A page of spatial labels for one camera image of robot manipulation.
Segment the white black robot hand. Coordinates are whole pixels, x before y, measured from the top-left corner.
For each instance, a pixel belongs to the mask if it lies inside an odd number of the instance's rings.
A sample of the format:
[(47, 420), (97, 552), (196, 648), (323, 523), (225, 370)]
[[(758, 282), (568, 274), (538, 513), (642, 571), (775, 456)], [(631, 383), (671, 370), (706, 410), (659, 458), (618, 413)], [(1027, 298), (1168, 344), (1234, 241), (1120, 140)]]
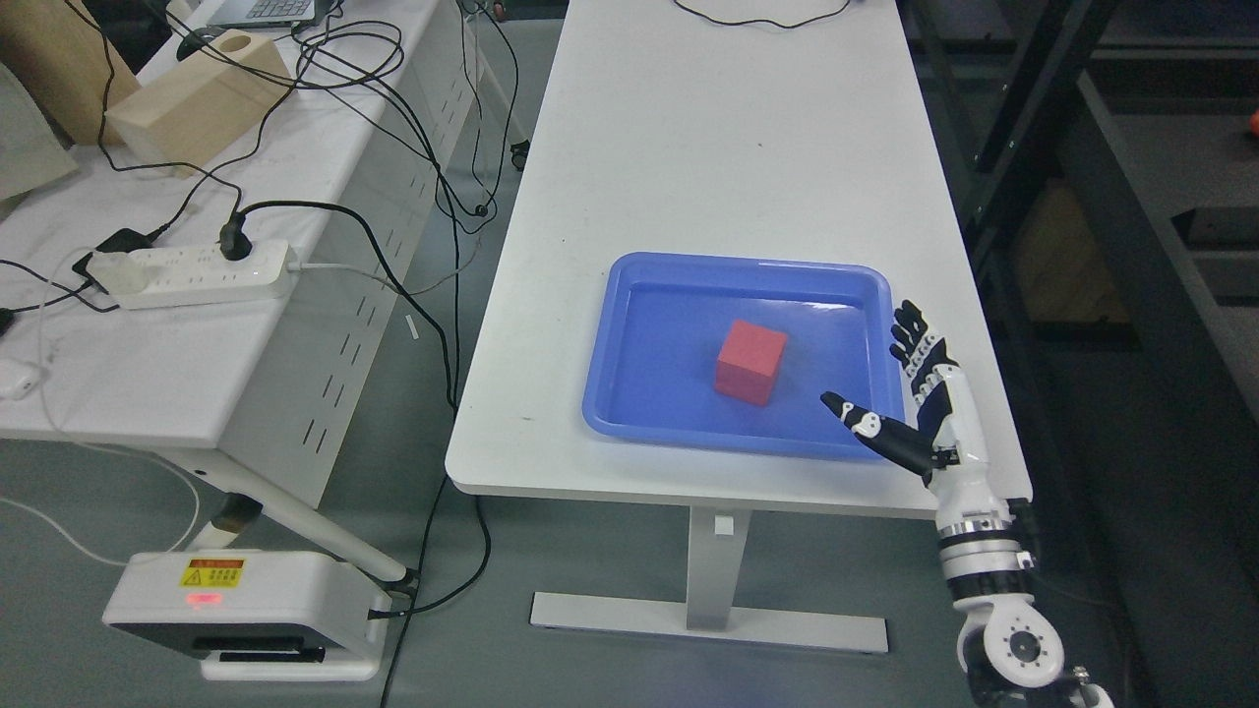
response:
[(940, 537), (1007, 532), (1012, 511), (990, 484), (990, 450), (969, 380), (947, 340), (910, 300), (894, 311), (889, 350), (909, 383), (917, 423), (878, 414), (823, 391), (821, 402), (862, 443), (935, 496)]

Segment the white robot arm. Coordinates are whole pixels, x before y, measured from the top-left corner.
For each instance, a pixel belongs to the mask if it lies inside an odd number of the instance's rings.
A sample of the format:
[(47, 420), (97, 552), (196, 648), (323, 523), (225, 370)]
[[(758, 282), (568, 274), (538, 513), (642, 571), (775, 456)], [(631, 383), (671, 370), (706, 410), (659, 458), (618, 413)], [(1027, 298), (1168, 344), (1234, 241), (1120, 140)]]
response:
[(1007, 510), (935, 513), (940, 572), (964, 614), (956, 655), (977, 707), (1110, 707), (1083, 665), (1066, 663), (1056, 627), (1035, 606), (1039, 524), (1030, 501)]

